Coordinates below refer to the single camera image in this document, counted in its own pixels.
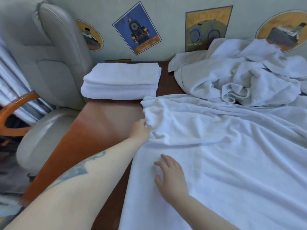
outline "chair backrest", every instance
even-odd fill
[[[45,0],[3,0],[0,27],[31,88],[53,105],[81,110],[83,77],[94,63],[70,14]]]

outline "wooden table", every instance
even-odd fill
[[[157,96],[184,93],[173,73],[167,73],[168,62],[159,62],[159,65],[162,73]],[[28,206],[80,161],[126,139],[132,124],[143,117],[140,100],[90,100],[21,197],[21,204]],[[118,229],[130,167],[131,164],[98,214],[93,230]]]

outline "tattoo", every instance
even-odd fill
[[[75,166],[73,166],[72,168],[70,168],[69,170],[67,170],[65,173],[63,173],[61,176],[59,176],[45,191],[51,189],[52,187],[65,182],[68,179],[83,175],[83,174],[87,174],[87,170],[85,167],[85,164],[88,161],[94,161],[97,158],[100,158],[102,156],[104,156],[106,154],[106,151],[102,151],[99,152],[83,161],[81,161],[80,163],[76,164]]]

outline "person's right hand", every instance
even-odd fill
[[[141,119],[134,123],[130,131],[129,138],[140,140],[141,144],[146,143],[149,139],[151,126],[145,127],[145,123],[145,119]]]
[[[189,197],[185,175],[181,165],[174,158],[163,154],[161,154],[161,157],[165,162],[155,161],[154,165],[161,168],[163,181],[157,175],[155,183],[165,201],[174,206],[176,202]]]

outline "light green wall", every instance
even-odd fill
[[[226,38],[254,38],[259,27],[272,16],[287,10],[307,11],[307,0],[52,0],[74,18],[96,28],[103,37],[102,50],[92,52],[96,62],[111,59],[163,61],[184,52],[185,13],[234,5]],[[112,24],[141,1],[162,42],[135,56]],[[307,43],[286,55],[307,58]]]

